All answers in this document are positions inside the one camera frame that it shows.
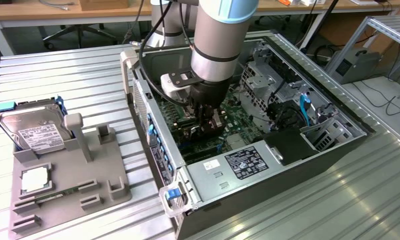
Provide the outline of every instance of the barcode label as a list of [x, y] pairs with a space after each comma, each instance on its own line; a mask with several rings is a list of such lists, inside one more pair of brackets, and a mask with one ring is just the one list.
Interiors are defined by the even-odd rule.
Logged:
[[64, 145], [64, 140], [55, 124], [27, 128], [19, 131], [34, 151]]

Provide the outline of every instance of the blue cable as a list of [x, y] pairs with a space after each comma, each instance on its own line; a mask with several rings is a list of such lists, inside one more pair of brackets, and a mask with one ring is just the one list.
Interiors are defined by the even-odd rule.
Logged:
[[299, 106], [301, 106], [302, 114], [305, 115], [305, 118], [306, 118], [306, 121], [307, 121], [307, 126], [310, 126], [310, 119], [309, 119], [309, 115], [307, 115], [306, 103], [311, 104], [313, 101], [311, 101], [307, 94], [302, 94], [301, 98], [299, 98]]

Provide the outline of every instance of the slotted metal surface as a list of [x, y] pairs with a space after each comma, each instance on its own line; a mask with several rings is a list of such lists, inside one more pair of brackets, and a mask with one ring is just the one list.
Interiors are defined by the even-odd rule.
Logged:
[[367, 24], [400, 43], [400, 15], [370, 17]]
[[[83, 115], [84, 132], [104, 123], [115, 128], [134, 196], [131, 201], [24, 239], [175, 239], [126, 102], [120, 71], [126, 48], [130, 45], [2, 58], [0, 102], [59, 94], [68, 113]], [[0, 129], [0, 240], [8, 239], [12, 170], [12, 141]]]
[[291, 43], [273, 40], [377, 134], [327, 172], [190, 239], [400, 240], [400, 140]]

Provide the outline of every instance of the table leg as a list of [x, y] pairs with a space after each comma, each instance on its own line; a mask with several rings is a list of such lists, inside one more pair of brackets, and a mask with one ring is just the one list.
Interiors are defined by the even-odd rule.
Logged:
[[11, 46], [8, 38], [4, 33], [4, 29], [0, 23], [0, 52], [3, 56], [12, 56], [15, 55], [15, 50]]
[[325, 13], [319, 13], [318, 16], [315, 17], [315, 20], [313, 22], [313, 25], [311, 25], [311, 28], [310, 28], [309, 32], [306, 33], [306, 38], [302, 41], [299, 49], [303, 49], [307, 46], [307, 43], [310, 42], [310, 39], [314, 36], [314, 33], [317, 31], [317, 28], [319, 27], [319, 24], [321, 24], [322, 19], [323, 19], [325, 16], [326, 16]]

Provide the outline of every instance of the white label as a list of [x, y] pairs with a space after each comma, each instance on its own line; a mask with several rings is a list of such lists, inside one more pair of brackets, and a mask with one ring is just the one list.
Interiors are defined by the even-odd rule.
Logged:
[[211, 170], [221, 166], [221, 162], [218, 159], [214, 159], [213, 161], [203, 163], [203, 165], [204, 165], [206, 170]]
[[19, 134], [34, 151], [64, 145], [64, 140], [55, 124], [20, 130]]

